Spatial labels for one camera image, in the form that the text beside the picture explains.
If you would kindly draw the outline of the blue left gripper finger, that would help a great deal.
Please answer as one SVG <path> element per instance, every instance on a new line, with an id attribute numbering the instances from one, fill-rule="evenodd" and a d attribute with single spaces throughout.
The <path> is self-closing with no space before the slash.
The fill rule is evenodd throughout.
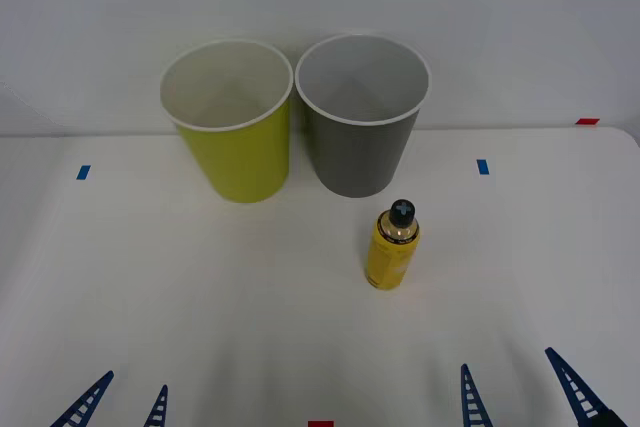
<path id="1" fill-rule="evenodd" d="M 108 371 L 73 402 L 71 406 L 51 424 L 51 427 L 86 427 L 113 378 L 114 373 Z"/>
<path id="2" fill-rule="evenodd" d="M 144 427 L 164 427 L 166 423 L 168 386 L 163 385 L 144 423 Z"/>

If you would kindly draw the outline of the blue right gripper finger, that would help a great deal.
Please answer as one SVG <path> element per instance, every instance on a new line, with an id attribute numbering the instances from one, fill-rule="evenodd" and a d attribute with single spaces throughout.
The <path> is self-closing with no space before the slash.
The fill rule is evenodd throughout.
<path id="1" fill-rule="evenodd" d="M 461 408 L 464 427 L 492 427 L 467 364 L 461 365 Z"/>
<path id="2" fill-rule="evenodd" d="M 580 375 L 552 348 L 545 354 L 558 377 L 578 427 L 626 427 Z"/>

